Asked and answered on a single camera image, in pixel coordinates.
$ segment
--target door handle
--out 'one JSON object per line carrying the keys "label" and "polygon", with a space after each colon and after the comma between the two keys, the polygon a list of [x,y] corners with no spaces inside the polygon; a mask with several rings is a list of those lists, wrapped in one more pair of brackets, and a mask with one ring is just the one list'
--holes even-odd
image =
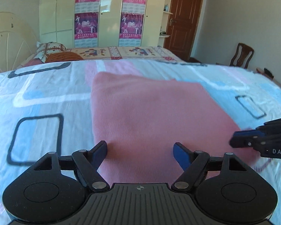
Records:
{"label": "door handle", "polygon": [[173,20],[173,18],[170,19],[170,24],[169,25],[172,25],[172,23],[177,23],[177,21]]}

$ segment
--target blue and white bedspread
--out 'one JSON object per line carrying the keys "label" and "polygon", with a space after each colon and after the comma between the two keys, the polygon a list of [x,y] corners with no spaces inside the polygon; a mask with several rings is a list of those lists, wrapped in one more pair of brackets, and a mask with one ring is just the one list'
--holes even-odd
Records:
{"label": "blue and white bedspread", "polygon": [[[99,71],[199,82],[243,130],[281,118],[281,89],[264,76],[241,68],[96,60],[41,64],[1,73],[0,225],[10,221],[1,202],[2,193],[29,165],[49,151],[70,155],[94,146],[90,92]],[[253,168],[278,193],[271,221],[281,225],[281,160],[260,158]]]}

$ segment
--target corner shelf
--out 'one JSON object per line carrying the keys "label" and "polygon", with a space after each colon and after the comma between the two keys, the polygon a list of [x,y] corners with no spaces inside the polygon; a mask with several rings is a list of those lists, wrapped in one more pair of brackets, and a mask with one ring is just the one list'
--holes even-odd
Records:
{"label": "corner shelf", "polygon": [[168,38],[168,37],[170,37],[170,35],[160,35],[159,37],[160,38]]}
{"label": "corner shelf", "polygon": [[167,13],[167,14],[173,14],[173,13],[170,13],[170,12],[167,12],[167,11],[163,11],[164,13]]}

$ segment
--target metal screw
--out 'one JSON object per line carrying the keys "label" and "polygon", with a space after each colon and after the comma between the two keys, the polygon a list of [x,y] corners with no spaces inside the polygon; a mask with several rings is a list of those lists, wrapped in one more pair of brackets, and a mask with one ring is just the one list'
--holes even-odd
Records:
{"label": "metal screw", "polygon": [[177,189],[186,189],[186,188],[188,188],[188,183],[186,183],[186,182],[177,182],[177,183],[175,183],[174,184],[174,186],[177,188]]}
{"label": "metal screw", "polygon": [[92,184],[92,186],[93,186],[93,188],[95,188],[95,189],[101,190],[101,189],[104,189],[104,188],[107,186],[107,184],[104,183],[104,182],[99,181],[99,182],[94,182],[94,183]]}

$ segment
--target grooved surface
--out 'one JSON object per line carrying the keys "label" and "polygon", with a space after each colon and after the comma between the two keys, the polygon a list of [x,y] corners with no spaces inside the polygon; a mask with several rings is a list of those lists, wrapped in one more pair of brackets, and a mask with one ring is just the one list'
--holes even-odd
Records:
{"label": "grooved surface", "polygon": [[[55,225],[221,225],[205,216],[187,194],[166,184],[115,184],[90,196],[72,217]],[[270,225],[264,221],[258,225]]]}

